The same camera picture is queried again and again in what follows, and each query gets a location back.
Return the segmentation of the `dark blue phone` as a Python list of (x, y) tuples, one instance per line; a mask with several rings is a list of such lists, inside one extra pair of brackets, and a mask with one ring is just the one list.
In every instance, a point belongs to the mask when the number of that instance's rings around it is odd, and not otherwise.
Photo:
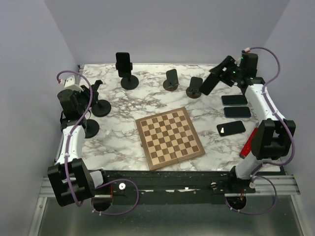
[(221, 100), (224, 106), (244, 106), (248, 104), (244, 95), (224, 95)]

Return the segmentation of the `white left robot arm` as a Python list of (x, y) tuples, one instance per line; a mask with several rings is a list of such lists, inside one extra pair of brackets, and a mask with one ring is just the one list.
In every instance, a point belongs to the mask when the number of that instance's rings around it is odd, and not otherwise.
[(90, 98), (86, 86), (78, 89), (66, 88), (58, 93), (62, 106), (62, 144), (56, 163), (47, 170), (47, 175), (60, 206), (81, 202), (109, 189), (102, 169), (89, 171), (82, 159), (82, 148), (86, 138), (99, 132), (99, 124), (93, 119), (83, 118)]

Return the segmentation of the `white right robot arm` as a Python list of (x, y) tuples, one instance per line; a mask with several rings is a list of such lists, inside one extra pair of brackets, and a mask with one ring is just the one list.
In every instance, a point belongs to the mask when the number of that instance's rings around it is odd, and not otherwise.
[(264, 166), (284, 166), (279, 159), (294, 153), (293, 135), (296, 124), (286, 119), (274, 106), (267, 84), (257, 73), (258, 55), (243, 53), (237, 64), (227, 56), (210, 70), (209, 78), (228, 86), (236, 84), (251, 103), (259, 125), (251, 141), (250, 153), (234, 166), (227, 177), (227, 189), (233, 193), (249, 186), (254, 175)]

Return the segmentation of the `black front phone stand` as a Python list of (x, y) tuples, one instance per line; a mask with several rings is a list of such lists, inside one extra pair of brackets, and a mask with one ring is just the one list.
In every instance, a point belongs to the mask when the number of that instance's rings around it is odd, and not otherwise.
[(85, 138), (89, 139), (97, 135), (99, 132), (99, 124), (96, 120), (88, 119), (87, 120), (87, 128), (85, 132)]

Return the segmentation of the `black phone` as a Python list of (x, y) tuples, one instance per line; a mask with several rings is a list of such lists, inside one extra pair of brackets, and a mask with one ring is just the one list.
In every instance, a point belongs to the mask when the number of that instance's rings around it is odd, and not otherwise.
[(246, 131), (242, 121), (233, 121), (217, 125), (218, 133), (221, 137), (244, 133)]

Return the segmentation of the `black round phone stand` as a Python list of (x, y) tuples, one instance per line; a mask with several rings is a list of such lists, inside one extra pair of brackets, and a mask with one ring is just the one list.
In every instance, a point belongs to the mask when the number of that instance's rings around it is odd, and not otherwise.
[(104, 99), (99, 99), (98, 88), (102, 85), (103, 82), (101, 80), (96, 80), (92, 85), (93, 90), (93, 101), (92, 101), (92, 113), (96, 117), (105, 117), (111, 111), (111, 104)]
[(133, 90), (138, 87), (139, 80), (136, 76), (131, 74), (130, 77), (121, 78), (120, 83), (121, 83), (122, 88), (126, 90)]

